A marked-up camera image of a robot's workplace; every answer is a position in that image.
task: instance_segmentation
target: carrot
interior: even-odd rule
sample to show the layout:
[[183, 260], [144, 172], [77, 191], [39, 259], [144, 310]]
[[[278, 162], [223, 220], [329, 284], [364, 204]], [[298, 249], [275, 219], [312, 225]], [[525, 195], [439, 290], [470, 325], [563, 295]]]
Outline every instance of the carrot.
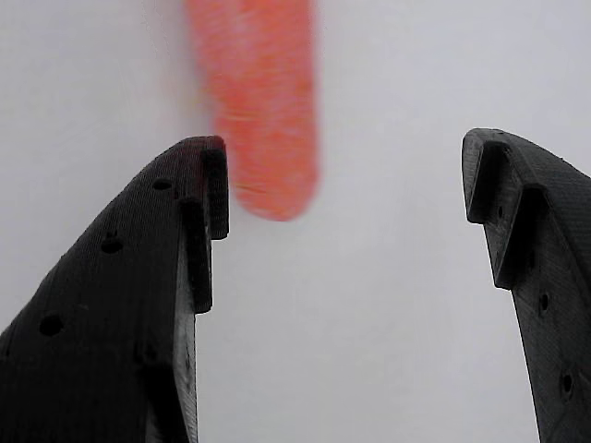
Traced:
[[286, 221], [319, 177], [312, 0], [187, 0], [236, 196]]

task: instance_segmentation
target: blurry orange object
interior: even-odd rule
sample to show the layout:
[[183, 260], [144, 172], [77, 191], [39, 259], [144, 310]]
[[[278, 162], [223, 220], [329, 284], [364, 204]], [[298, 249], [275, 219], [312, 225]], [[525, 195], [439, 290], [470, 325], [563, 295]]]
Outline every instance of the blurry orange object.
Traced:
[[285, 221], [319, 176], [312, 0], [187, 0], [238, 199]]

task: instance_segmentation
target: screw hole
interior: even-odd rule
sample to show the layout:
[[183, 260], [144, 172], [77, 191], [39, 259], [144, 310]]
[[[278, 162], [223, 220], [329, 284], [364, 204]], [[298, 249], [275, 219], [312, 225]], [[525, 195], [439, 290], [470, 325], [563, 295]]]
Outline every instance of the screw hole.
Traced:
[[573, 378], [568, 374], [562, 377], [562, 389], [566, 394], [570, 394], [573, 390]]
[[543, 293], [541, 297], [539, 297], [539, 308], [542, 312], [546, 312], [548, 310], [549, 305], [549, 296], [547, 293]]
[[63, 328], [64, 323], [57, 314], [48, 314], [39, 324], [39, 332], [47, 337], [59, 334]]
[[172, 183], [170, 180], [167, 180], [165, 178], [159, 178], [158, 180], [156, 180], [154, 182], [154, 184], [152, 185], [154, 189], [156, 189], [157, 191], [164, 191], [164, 189], [170, 189], [172, 187]]
[[105, 254], [114, 254], [117, 251], [120, 251], [123, 248], [123, 243], [116, 237], [110, 237], [107, 235], [107, 238], [103, 240], [101, 244], [101, 250]]
[[533, 269], [533, 268], [536, 267], [536, 253], [534, 251], [531, 251], [529, 253], [528, 263], [529, 263], [529, 268], [530, 269]]

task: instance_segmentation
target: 3d-printed gripper jaw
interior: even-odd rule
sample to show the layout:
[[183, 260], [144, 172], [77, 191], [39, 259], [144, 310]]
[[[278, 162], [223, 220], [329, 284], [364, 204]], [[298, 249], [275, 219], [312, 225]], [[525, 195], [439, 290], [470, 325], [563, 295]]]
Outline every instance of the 3d-printed gripper jaw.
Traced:
[[468, 132], [462, 173], [495, 286], [513, 293], [540, 440], [591, 441], [591, 179], [498, 129]]
[[196, 442], [195, 314], [227, 234], [220, 138], [144, 168], [0, 335], [0, 442]]

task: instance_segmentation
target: white wall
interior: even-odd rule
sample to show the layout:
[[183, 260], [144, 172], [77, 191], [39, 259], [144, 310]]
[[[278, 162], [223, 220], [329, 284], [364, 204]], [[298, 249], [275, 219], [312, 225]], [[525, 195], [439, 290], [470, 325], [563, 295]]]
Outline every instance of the white wall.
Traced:
[[[213, 132], [182, 14], [0, 6], [0, 329], [145, 164]], [[319, 0], [318, 21], [320, 193], [288, 223], [233, 201], [198, 317], [200, 441], [537, 441], [461, 140], [500, 127], [591, 172], [591, 4]]]

